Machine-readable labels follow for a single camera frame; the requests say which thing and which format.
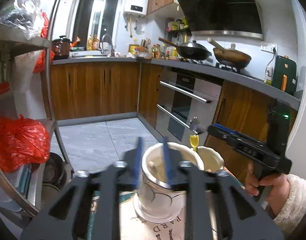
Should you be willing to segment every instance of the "range hood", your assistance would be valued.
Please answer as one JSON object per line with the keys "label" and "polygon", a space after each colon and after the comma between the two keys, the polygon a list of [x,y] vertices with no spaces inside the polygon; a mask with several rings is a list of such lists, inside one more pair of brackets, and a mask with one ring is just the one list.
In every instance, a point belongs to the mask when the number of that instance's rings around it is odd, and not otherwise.
{"label": "range hood", "polygon": [[178,0],[193,35],[231,35],[262,40],[255,0]]}

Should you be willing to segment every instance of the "water heater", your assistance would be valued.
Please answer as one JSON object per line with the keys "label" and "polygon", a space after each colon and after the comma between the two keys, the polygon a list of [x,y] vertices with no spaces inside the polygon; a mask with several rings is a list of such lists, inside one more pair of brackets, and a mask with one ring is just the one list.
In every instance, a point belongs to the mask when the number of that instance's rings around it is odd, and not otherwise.
{"label": "water heater", "polygon": [[126,0],[124,13],[133,15],[146,15],[149,0]]}

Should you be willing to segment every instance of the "wok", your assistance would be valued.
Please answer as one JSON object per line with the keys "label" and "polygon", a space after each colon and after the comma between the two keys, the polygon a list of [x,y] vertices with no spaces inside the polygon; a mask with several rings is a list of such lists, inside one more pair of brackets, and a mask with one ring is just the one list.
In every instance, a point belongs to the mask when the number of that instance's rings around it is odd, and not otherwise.
{"label": "wok", "polygon": [[178,54],[183,58],[205,60],[210,55],[212,55],[212,53],[209,52],[203,45],[197,43],[196,41],[182,43],[181,45],[177,46],[171,41],[165,40],[163,38],[158,38],[158,40],[176,47]]}
{"label": "wok", "polygon": [[214,56],[220,64],[234,67],[237,69],[242,69],[247,67],[249,62],[251,61],[251,56],[243,53],[239,50],[235,49],[235,44],[231,44],[230,49],[224,49],[221,45],[219,45],[216,41],[211,38],[207,38],[207,41],[212,44],[215,48]]}

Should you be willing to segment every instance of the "hand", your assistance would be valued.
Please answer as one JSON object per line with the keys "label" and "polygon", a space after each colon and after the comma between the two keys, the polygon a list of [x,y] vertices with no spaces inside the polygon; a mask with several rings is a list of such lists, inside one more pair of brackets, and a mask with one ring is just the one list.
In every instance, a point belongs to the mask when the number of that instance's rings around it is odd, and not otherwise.
{"label": "hand", "polygon": [[272,174],[263,178],[261,181],[258,181],[258,179],[255,177],[253,172],[254,172],[254,164],[250,162],[248,164],[248,170],[245,182],[246,191],[251,196],[254,195],[257,196],[259,194],[259,191],[257,189],[258,186],[272,185],[273,188],[269,193],[269,195],[267,196],[266,201],[269,203],[274,214],[277,216],[282,210],[283,206],[285,205],[290,191],[290,184],[286,178],[286,175],[282,173]]}

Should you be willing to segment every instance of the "electrical outlet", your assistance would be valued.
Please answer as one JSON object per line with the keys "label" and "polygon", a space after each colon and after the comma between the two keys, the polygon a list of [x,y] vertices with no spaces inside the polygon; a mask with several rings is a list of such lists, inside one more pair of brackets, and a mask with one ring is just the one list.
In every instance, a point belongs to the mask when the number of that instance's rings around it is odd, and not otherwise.
{"label": "electrical outlet", "polygon": [[260,46],[260,49],[261,49],[262,51],[268,51],[268,52],[269,52],[269,43],[267,43],[267,42],[262,42],[262,43],[261,43],[261,46]]}
{"label": "electrical outlet", "polygon": [[276,54],[278,54],[278,46],[276,44],[270,43],[269,44],[269,52],[274,53],[273,48],[276,49]]}

